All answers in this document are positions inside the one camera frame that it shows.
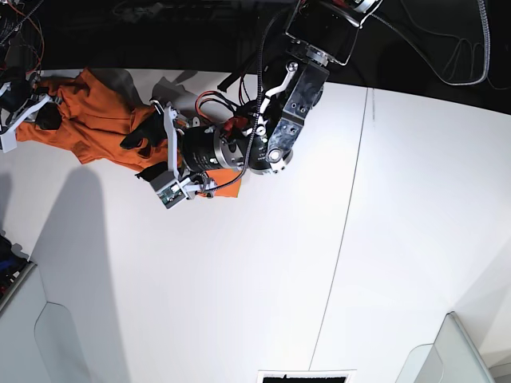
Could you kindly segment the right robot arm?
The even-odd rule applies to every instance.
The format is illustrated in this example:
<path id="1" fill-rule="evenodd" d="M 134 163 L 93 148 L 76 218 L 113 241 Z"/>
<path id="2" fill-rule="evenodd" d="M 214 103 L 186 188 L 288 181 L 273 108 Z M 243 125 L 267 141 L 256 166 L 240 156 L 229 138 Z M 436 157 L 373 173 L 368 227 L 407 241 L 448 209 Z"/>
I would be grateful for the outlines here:
<path id="1" fill-rule="evenodd" d="M 23 122 L 34 122 L 61 98 L 41 85 L 46 51 L 37 12 L 43 1 L 1 2 L 1 138 L 15 134 Z"/>

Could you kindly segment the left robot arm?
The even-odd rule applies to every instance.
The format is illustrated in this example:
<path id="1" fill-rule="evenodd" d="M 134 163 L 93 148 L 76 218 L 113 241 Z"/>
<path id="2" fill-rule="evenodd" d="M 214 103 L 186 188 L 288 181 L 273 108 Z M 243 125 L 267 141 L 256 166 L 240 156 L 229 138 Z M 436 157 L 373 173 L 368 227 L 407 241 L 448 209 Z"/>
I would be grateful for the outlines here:
<path id="1" fill-rule="evenodd" d="M 215 90 L 201 93 L 195 116 L 152 100 L 153 115 L 121 142 L 124 149 L 166 144 L 167 158 L 140 173 L 166 207 L 197 195 L 235 195 L 246 172 L 281 172 L 307 114 L 323 95 L 329 64 L 345 66 L 377 1 L 300 1 L 277 13 L 257 50 Z"/>

